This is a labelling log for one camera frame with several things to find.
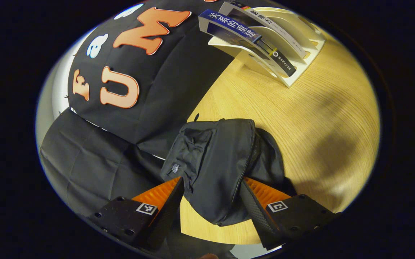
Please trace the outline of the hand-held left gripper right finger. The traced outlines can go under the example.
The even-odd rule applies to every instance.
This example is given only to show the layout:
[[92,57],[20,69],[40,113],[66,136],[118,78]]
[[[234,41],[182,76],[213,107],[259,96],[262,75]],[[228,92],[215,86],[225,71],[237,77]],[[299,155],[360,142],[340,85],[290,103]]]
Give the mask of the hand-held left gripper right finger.
[[248,177],[239,192],[267,250],[309,237],[341,216],[305,194],[290,196]]

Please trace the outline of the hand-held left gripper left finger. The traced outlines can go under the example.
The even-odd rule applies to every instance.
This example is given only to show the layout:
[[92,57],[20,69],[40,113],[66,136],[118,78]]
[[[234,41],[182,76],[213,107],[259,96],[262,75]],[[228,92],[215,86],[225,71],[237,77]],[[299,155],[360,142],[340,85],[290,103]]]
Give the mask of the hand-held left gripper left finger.
[[183,178],[176,177],[131,199],[116,197],[87,221],[114,239],[155,251],[172,227],[183,192]]

